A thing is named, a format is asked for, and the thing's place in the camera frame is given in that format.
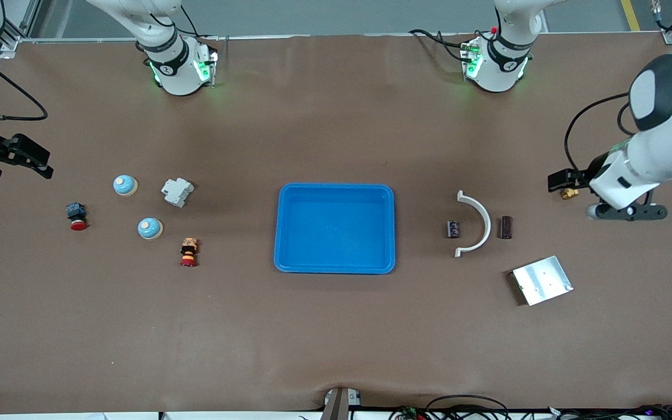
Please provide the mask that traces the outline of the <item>green lit base connector panel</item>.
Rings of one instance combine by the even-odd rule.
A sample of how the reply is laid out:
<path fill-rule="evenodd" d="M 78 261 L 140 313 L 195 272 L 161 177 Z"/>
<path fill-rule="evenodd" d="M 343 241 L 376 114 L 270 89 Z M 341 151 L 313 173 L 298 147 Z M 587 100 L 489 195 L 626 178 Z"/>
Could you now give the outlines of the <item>green lit base connector panel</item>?
<path fill-rule="evenodd" d="M 475 79 L 478 75 L 478 69 L 483 62 L 482 37 L 477 36 L 474 39 L 463 42 L 460 45 L 460 57 L 463 60 L 462 69 L 466 79 Z"/>
<path fill-rule="evenodd" d="M 218 52 L 216 48 L 209 47 L 205 50 L 200 48 L 200 50 L 197 51 L 195 68 L 202 81 L 202 87 L 213 87 L 215 85 L 217 61 Z"/>

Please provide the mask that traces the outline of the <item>white circuit breaker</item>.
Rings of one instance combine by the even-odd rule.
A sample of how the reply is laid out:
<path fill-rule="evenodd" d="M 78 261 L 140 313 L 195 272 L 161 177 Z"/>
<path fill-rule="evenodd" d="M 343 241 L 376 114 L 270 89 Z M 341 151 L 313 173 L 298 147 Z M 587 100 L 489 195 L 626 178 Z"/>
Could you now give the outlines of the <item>white circuit breaker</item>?
<path fill-rule="evenodd" d="M 161 193 L 166 202 L 174 207 L 183 208 L 187 197 L 194 191 L 192 183 L 183 178 L 168 179 Z"/>

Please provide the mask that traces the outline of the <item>blue plastic tray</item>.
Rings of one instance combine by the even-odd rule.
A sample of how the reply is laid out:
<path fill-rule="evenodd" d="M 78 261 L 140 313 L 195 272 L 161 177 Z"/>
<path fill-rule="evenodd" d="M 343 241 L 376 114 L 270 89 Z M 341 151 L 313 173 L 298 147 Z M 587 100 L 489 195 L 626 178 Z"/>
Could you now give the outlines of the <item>blue plastic tray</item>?
<path fill-rule="evenodd" d="M 389 274 L 397 255 L 395 212 L 387 184 L 285 184 L 273 263 L 283 273 Z"/>

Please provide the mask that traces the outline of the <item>blue desk bell cream button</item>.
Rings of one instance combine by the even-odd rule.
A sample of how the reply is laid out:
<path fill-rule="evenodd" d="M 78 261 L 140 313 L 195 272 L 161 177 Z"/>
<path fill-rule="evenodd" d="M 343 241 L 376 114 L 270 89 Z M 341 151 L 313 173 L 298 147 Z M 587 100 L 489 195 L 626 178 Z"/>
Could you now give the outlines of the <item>blue desk bell cream button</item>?
<path fill-rule="evenodd" d="M 133 176 L 122 174 L 113 181 L 114 192 L 122 197 L 131 196 L 138 189 L 138 181 Z"/>
<path fill-rule="evenodd" d="M 163 233 L 163 223 L 157 218 L 144 218 L 138 222 L 136 231 L 138 231 L 138 236 L 142 237 L 142 239 L 152 241 Z"/>

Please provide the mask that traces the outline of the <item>red pushbutton black body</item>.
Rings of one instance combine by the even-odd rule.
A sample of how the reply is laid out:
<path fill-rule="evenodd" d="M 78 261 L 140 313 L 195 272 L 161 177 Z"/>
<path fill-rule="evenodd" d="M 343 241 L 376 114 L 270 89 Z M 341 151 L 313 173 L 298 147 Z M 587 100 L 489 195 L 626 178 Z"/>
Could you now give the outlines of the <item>red pushbutton black body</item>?
<path fill-rule="evenodd" d="M 88 228 L 86 223 L 86 208 L 80 202 L 69 203 L 65 208 L 66 217 L 70 220 L 70 229 L 83 231 Z"/>

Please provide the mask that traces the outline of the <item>white curved plastic bracket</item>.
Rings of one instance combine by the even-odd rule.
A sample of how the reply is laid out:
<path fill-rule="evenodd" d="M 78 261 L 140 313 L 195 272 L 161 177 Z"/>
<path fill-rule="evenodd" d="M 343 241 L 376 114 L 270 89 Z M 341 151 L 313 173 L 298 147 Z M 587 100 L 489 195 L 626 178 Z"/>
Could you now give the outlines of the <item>white curved plastic bracket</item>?
<path fill-rule="evenodd" d="M 469 253 L 472 251 L 477 250 L 478 248 L 482 247 L 489 239 L 491 236 L 491 231 L 492 231 L 492 220 L 490 213 L 488 212 L 487 208 L 485 205 L 483 205 L 481 202 L 479 202 L 477 199 L 472 198 L 468 196 L 467 194 L 464 193 L 463 190 L 459 190 L 457 193 L 457 202 L 459 203 L 464 203 L 465 205 L 469 205 L 469 207 L 472 207 L 474 210 L 478 212 L 480 217 L 482 218 L 482 222 L 484 223 L 484 230 L 483 234 L 478 239 L 478 241 L 469 247 L 457 247 L 455 249 L 455 258 L 461 258 L 465 253 Z"/>

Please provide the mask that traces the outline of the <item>silver metal plate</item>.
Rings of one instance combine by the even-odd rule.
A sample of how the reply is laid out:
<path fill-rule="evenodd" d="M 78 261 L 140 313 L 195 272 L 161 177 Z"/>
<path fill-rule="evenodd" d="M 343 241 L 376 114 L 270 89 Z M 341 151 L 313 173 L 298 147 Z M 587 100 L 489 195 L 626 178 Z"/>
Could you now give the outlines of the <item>silver metal plate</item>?
<path fill-rule="evenodd" d="M 529 306 L 574 290 L 555 255 L 513 269 L 511 275 L 523 300 Z"/>

